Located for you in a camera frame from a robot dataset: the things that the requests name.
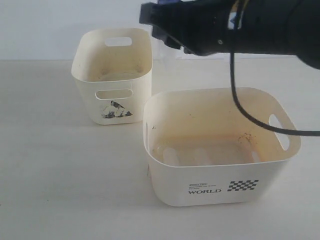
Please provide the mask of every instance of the white plastic bin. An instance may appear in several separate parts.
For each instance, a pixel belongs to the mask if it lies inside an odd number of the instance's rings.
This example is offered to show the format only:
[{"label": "white plastic bin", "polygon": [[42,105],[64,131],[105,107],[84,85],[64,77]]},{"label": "white plastic bin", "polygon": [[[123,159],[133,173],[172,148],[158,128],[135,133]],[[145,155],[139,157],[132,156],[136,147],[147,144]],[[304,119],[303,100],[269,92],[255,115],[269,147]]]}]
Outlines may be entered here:
[{"label": "white plastic bin", "polygon": [[151,97],[152,66],[148,32],[98,29],[82,37],[71,73],[94,122],[125,124],[143,119]]},{"label": "white plastic bin", "polygon": [[[268,123],[276,116],[295,129],[275,98],[239,88],[245,109]],[[153,189],[171,206],[252,201],[271,185],[301,139],[282,147],[274,132],[256,126],[236,108],[229,88],[165,92],[144,107],[144,146]]]}]

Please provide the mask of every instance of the white tabletop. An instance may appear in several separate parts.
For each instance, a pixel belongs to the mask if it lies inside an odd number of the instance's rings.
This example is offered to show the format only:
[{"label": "white tabletop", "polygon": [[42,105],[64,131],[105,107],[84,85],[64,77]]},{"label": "white tabletop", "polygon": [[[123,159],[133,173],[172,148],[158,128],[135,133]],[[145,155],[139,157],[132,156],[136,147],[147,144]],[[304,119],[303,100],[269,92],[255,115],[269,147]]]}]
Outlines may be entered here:
[{"label": "white tabletop", "polygon": [[[320,130],[320,71],[295,58],[237,60],[296,127]],[[170,207],[147,176],[142,124],[93,123],[71,61],[0,62],[0,240],[317,240],[320,138],[258,201]],[[154,63],[153,92],[228,87],[224,60]]]}]

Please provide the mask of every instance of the black wire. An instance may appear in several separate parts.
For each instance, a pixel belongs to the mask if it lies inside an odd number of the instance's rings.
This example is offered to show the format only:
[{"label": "black wire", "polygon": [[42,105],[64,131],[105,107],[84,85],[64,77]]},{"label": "black wire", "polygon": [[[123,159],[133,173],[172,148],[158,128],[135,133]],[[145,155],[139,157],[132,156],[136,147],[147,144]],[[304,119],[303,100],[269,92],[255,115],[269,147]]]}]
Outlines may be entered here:
[{"label": "black wire", "polygon": [[234,23],[234,29],[233,29],[233,35],[232,35],[232,41],[231,41],[231,49],[230,49],[230,77],[231,77],[231,90],[232,90],[232,97],[233,101],[238,108],[238,110],[244,115],[248,120],[253,122],[254,124],[258,125],[261,128],[264,128],[266,130],[279,133],[279,134],[285,134],[285,135],[291,135],[291,136],[305,136],[305,137],[320,137],[320,131],[301,131],[301,130],[292,130],[292,129],[284,129],[284,128],[278,128],[274,126],[270,126],[269,124],[266,124],[262,121],[259,121],[252,115],[250,115],[240,104],[240,101],[238,99],[237,95],[237,88],[236,88],[236,78],[235,78],[235,52],[236,52],[236,44],[237,44],[237,32],[238,27],[240,23],[240,19],[242,16],[242,11],[244,9],[245,0],[239,0],[238,8],[236,11],[235,16],[235,23]]}]

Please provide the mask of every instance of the printed illustration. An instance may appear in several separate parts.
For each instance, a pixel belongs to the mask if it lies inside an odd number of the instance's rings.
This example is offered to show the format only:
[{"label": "printed illustration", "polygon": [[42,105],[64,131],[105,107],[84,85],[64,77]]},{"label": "printed illustration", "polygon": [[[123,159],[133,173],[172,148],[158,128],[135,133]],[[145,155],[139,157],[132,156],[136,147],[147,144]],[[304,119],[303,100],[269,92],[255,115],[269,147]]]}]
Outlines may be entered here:
[{"label": "printed illustration", "polygon": [[110,105],[106,106],[101,114],[104,119],[124,118],[132,115],[130,111],[115,101],[111,101]]}]

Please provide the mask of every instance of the black and white checkered logo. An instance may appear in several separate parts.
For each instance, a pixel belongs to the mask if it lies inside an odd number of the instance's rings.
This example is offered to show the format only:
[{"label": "black and white checkered logo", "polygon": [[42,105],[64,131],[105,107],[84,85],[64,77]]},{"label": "black and white checkered logo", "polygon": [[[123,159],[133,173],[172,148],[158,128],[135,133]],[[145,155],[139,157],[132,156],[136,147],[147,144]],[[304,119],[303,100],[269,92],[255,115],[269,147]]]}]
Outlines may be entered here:
[{"label": "black and white checkered logo", "polygon": [[230,182],[230,186],[228,189],[228,192],[231,191],[247,191],[247,190],[254,190],[255,186],[257,186],[257,183],[259,182],[259,180],[254,180],[254,181],[231,181]]}]

